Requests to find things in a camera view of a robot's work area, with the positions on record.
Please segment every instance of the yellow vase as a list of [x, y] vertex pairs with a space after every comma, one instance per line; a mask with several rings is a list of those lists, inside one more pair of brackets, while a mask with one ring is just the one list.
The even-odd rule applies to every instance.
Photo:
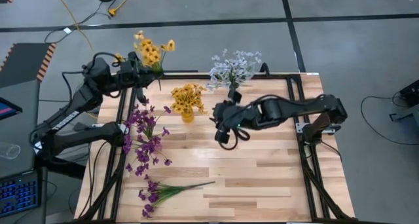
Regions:
[[190, 123], [194, 120], [194, 111], [192, 109], [189, 109], [186, 112], [182, 112], [181, 116], [183, 122]]

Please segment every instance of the concrete floor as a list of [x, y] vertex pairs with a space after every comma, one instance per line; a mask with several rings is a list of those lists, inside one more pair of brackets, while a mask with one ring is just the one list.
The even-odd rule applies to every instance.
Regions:
[[[77, 20], [93, 12], [97, 0], [65, 0]], [[419, 0], [289, 0], [293, 17], [412, 14]], [[285, 18], [282, 0], [129, 0], [109, 20], [96, 16], [87, 24], [129, 24], [167, 21]], [[1, 28], [71, 25], [58, 0], [14, 0], [0, 5]], [[419, 22], [417, 18], [295, 22], [302, 57], [308, 72], [320, 73], [326, 93], [342, 99], [349, 114], [337, 133], [344, 171], [355, 214], [365, 221], [417, 223], [419, 219], [419, 147], [397, 145], [377, 136], [361, 118], [359, 106], [368, 95], [390, 97], [418, 79]], [[94, 50], [127, 53], [132, 34], [140, 28], [85, 31]], [[271, 71], [298, 72], [287, 23], [226, 24], [208, 26], [141, 28], [156, 42], [175, 39], [177, 50], [167, 56], [166, 69], [211, 69], [211, 56], [224, 48], [260, 51]], [[47, 32], [0, 32], [0, 56], [12, 43], [42, 43]], [[42, 100], [67, 100], [62, 71], [79, 70], [90, 61], [91, 51], [79, 33], [58, 44], [41, 85]], [[69, 78], [73, 89], [79, 76]], [[40, 102], [39, 120], [62, 107]], [[419, 141], [418, 128], [410, 121], [390, 122], [398, 109], [386, 100], [365, 104], [368, 120], [393, 140]], [[93, 119], [79, 117], [91, 124]], [[83, 154], [86, 149], [74, 154]], [[58, 192], [48, 202], [47, 223], [71, 219], [67, 200], [77, 203], [81, 182], [50, 174]]]

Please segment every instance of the white flower bouquet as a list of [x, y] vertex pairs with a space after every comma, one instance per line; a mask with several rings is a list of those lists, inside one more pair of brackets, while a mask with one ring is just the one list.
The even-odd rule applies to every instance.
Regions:
[[221, 60], [218, 55], [211, 58], [214, 61], [214, 67], [209, 72], [211, 79], [206, 87], [213, 90], [225, 86], [236, 90], [240, 84], [254, 76], [255, 65], [262, 62], [259, 58], [261, 56], [259, 52], [251, 53], [239, 50], [228, 54], [228, 50], [224, 49], [224, 60]]

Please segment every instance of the wooden tabletop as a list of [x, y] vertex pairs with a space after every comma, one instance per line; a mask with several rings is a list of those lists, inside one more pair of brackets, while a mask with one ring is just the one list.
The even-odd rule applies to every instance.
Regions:
[[[161, 91], [157, 82], [145, 90], [150, 103], [156, 106], [155, 114], [161, 114], [163, 106], [172, 104], [170, 91], [173, 88], [187, 83], [204, 86], [206, 80], [164, 80]], [[319, 75], [303, 74], [302, 84], [306, 98], [315, 98], [323, 93]], [[289, 98], [286, 81], [280, 79], [251, 80], [242, 85], [239, 92], [243, 95], [241, 105], [265, 94]], [[181, 117], [173, 113], [161, 116], [156, 132], [161, 131], [163, 126], [170, 130], [171, 134], [163, 138], [163, 153], [173, 160], [173, 164], [151, 166], [151, 178], [167, 185], [215, 183], [172, 197], [148, 221], [310, 221], [293, 120], [289, 119], [276, 128], [248, 131], [250, 141], [240, 141], [237, 149], [225, 151], [214, 141], [214, 123], [208, 118], [211, 108], [226, 97], [225, 89], [204, 92], [202, 99], [209, 114], [195, 113], [191, 124], [183, 123]], [[98, 121], [114, 121], [118, 103], [119, 99], [104, 99]], [[323, 140], [337, 148], [333, 136], [324, 136]], [[102, 143], [97, 141], [92, 144], [90, 159], [94, 160]], [[106, 145], [99, 155], [94, 199], [103, 187], [109, 150], [110, 146]], [[322, 145], [317, 146], [317, 152], [325, 189], [346, 214], [354, 216], [338, 155]], [[134, 154], [129, 153], [126, 161], [135, 161]], [[146, 186], [142, 177], [124, 171], [117, 221], [145, 221], [141, 211], [146, 202], [138, 198], [138, 191]], [[86, 203], [89, 188], [89, 169], [86, 167], [75, 217], [79, 216]], [[321, 217], [318, 193], [314, 187], [313, 190], [318, 216]], [[113, 190], [108, 197], [105, 217], [110, 216], [112, 199]]]

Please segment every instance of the keyboard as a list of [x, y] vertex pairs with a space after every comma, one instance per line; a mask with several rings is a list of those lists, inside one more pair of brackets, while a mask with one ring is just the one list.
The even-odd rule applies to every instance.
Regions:
[[38, 171], [0, 179], [0, 217], [38, 207], [41, 186], [42, 177]]

